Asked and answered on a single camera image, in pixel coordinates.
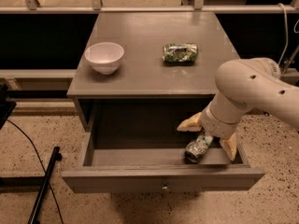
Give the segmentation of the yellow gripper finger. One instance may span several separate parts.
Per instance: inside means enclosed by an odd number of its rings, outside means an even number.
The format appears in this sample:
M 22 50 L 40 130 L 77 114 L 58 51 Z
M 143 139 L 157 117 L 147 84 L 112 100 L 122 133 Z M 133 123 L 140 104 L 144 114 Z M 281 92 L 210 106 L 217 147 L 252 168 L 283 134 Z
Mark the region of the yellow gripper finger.
M 177 130 L 179 132 L 199 132 L 202 129 L 201 112 L 198 112 L 188 119 L 183 120 Z
M 233 133 L 229 138 L 221 138 L 220 144 L 228 158 L 233 161 L 237 152 L 236 133 Z

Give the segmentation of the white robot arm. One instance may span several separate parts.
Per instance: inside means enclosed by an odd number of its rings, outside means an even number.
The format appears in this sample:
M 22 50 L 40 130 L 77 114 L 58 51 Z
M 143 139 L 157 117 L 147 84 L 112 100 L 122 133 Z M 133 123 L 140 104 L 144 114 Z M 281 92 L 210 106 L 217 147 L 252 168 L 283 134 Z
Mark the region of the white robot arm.
M 180 132 L 198 132 L 185 155 L 197 163 L 214 140 L 228 158 L 236 155 L 236 127 L 250 110 L 258 108 L 299 130 L 299 88 L 280 79 L 278 64 L 271 59 L 239 59 L 222 64 L 215 75 L 218 89 L 201 112 L 183 120 Z

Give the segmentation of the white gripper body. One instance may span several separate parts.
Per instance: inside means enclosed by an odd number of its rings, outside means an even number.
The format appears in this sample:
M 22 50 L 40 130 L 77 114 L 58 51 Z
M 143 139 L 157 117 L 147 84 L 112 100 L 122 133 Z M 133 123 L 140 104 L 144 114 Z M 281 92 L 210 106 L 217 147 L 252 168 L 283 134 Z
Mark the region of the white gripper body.
M 249 106 L 233 101 L 217 92 L 213 100 L 201 113 L 201 125 L 207 135 L 229 138 L 236 130 Z

